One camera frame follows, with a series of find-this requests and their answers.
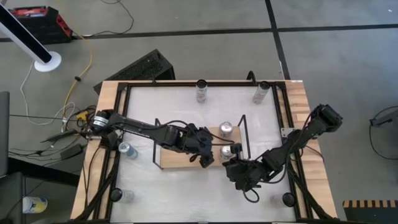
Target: gray floor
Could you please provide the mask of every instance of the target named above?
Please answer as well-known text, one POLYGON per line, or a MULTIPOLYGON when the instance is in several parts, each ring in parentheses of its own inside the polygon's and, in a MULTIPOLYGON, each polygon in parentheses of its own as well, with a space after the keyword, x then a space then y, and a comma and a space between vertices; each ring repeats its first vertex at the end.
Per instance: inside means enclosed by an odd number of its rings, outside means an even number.
MULTIPOLYGON (((101 30, 122 31, 129 18, 119 5, 97 0, 8 0, 7 7, 51 5, 61 10, 70 25, 82 34, 101 30)), ((124 0, 135 18, 130 32, 270 27, 264 1, 124 0)), ((345 26, 398 23, 398 4, 389 0, 273 0, 278 27, 345 26)), ((398 105, 397 29, 282 33, 280 38, 292 79, 304 80, 311 107, 331 104, 342 117, 337 133, 320 138, 331 191, 340 218, 342 201, 349 199, 397 199, 398 163, 375 155, 369 145, 368 124, 379 110, 398 105)), ((159 49, 174 65, 177 79, 237 79, 253 70, 258 78, 281 79, 271 33, 194 35, 89 40, 94 66, 71 98, 80 108, 96 104, 91 87, 153 49, 159 49)), ((11 92, 11 113, 24 114, 19 87, 31 59, 15 44, 0 43, 0 90, 11 92)), ((51 116, 63 105, 65 95, 88 63, 82 41, 48 46, 63 57, 60 68, 50 73, 33 71, 25 86, 31 115, 51 116)), ((60 122, 34 126, 25 118, 11 118, 10 147, 43 149, 40 144, 59 132, 60 122)), ((385 155, 398 157, 392 125, 375 129, 375 146, 385 155)), ((81 158, 54 167, 72 172, 81 158)), ((35 195, 56 198, 59 186, 46 184, 35 195)), ((36 219, 65 221, 76 188, 63 187, 63 201, 36 219)))

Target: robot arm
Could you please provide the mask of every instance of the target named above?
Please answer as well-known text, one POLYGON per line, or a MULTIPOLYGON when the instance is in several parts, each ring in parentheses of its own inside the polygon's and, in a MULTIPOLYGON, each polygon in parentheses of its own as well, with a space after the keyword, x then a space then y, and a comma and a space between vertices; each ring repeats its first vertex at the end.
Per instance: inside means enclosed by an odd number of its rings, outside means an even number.
POLYGON ((226 175, 235 182, 236 190, 247 192, 260 187, 258 182, 268 182, 283 171, 283 166, 290 153, 305 147, 311 139, 321 134, 334 132, 341 126, 342 117, 329 105, 319 105, 310 114, 311 121, 302 130, 292 131, 281 147, 276 147, 261 154, 253 161, 237 157, 224 162, 226 175))
POLYGON ((205 128, 198 129, 194 124, 186 124, 184 128, 170 124, 154 126, 123 117, 113 110, 103 110, 97 112, 91 130, 102 137, 101 143, 106 147, 115 148, 119 145, 118 135, 114 131, 121 130, 152 139, 164 149, 198 155, 203 168, 214 162, 211 152, 213 137, 205 128))

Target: table leg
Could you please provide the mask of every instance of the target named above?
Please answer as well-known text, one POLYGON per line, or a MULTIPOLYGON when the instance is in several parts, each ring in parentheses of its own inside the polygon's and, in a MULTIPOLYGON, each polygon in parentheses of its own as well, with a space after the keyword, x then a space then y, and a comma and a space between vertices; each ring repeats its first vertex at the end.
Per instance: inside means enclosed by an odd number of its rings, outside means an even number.
POLYGON ((9 157, 7 174, 13 174, 15 172, 21 172, 25 176, 34 177, 49 182, 67 184, 71 186, 77 186, 79 184, 80 178, 79 175, 31 164, 30 162, 9 157))

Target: wooden table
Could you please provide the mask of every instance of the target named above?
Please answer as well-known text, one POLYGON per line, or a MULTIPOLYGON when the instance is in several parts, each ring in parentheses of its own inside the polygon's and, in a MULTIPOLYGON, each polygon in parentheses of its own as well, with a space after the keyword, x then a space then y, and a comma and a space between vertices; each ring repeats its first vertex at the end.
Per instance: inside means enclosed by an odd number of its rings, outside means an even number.
MULTIPOLYGON (((131 83, 142 83, 151 81, 130 81, 131 83)), ((158 82, 177 82, 172 81, 158 81, 158 82)), ((305 119, 310 113, 311 109, 308 105, 307 96, 305 94, 304 84, 302 81, 282 81, 286 83, 287 94, 289 97, 290 109, 292 112, 293 122, 295 128, 301 128, 304 124, 305 119)), ((119 81, 106 81, 103 82, 101 93, 99 95, 97 110, 113 109, 116 100, 116 92, 119 81)), ((123 109, 124 97, 126 96, 125 91, 122 92, 121 102, 119 104, 119 112, 123 109)), ((284 119, 285 127, 287 127, 287 117, 284 108, 284 101, 282 94, 279 94, 279 103, 282 110, 282 117, 284 119)), ((84 169, 86 174, 88 173, 88 167, 93 157, 94 152, 98 147, 99 140, 92 140, 86 150, 84 169)), ((308 142, 308 146, 320 151, 318 141, 311 140, 308 142)), ((90 186, 88 188, 88 200, 90 201, 98 189, 98 184, 100 182, 101 168, 103 165, 105 150, 100 149, 96 156, 93 158, 93 164, 91 167, 90 174, 90 186)), ((335 204, 333 202, 328 177, 326 176, 325 166, 323 165, 322 158, 312 151, 304 150, 302 156, 303 169, 305 173, 305 178, 307 181, 307 187, 311 194, 314 196, 315 200, 323 207, 323 209, 331 216, 336 217, 335 204)), ((112 166, 112 160, 109 163, 108 171, 112 166)), ((83 179, 83 171, 80 175, 79 186, 77 188, 75 203, 73 204, 73 210, 70 218, 75 218, 79 216, 85 205, 85 185, 83 179)), ((105 192, 102 199, 101 210, 99 213, 99 218, 104 218, 106 202, 108 201, 108 191, 105 192)), ((307 217, 305 212, 305 206, 300 190, 297 188, 298 204, 301 211, 302 217, 307 217)))

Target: white cable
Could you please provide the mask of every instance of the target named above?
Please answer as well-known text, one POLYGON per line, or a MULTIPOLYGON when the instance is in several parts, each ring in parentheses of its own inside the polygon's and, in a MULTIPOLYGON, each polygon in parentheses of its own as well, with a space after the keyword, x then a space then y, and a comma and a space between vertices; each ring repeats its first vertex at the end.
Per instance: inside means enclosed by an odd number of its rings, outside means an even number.
POLYGON ((29 105, 28 105, 28 103, 27 103, 27 100, 26 100, 26 96, 25 96, 23 87, 24 87, 24 85, 25 85, 26 80, 29 78, 29 75, 32 73, 32 69, 33 69, 33 64, 34 64, 34 62, 35 62, 35 61, 32 62, 32 65, 30 66, 29 72, 27 73, 27 75, 26 75, 26 77, 25 77, 25 80, 22 82, 22 85, 21 85, 21 88, 20 88, 21 93, 22 93, 22 96, 24 97, 24 101, 25 101, 27 119, 29 120, 29 122, 31 122, 32 124, 35 124, 35 125, 40 125, 40 126, 41 126, 41 125, 51 124, 51 123, 55 120, 55 118, 58 116, 58 114, 59 114, 64 108, 66 108, 68 105, 73 105, 72 112, 70 113, 69 117, 67 118, 67 119, 69 119, 70 116, 71 116, 71 115, 73 114, 73 112, 75 111, 75 108, 76 108, 74 102, 69 102, 68 104, 66 104, 65 106, 63 106, 63 107, 62 107, 60 110, 58 110, 58 112, 54 115, 54 119, 52 119, 52 120, 49 121, 49 122, 46 122, 46 123, 35 123, 35 122, 33 122, 32 120, 30 120, 30 118, 29 118, 29 105))

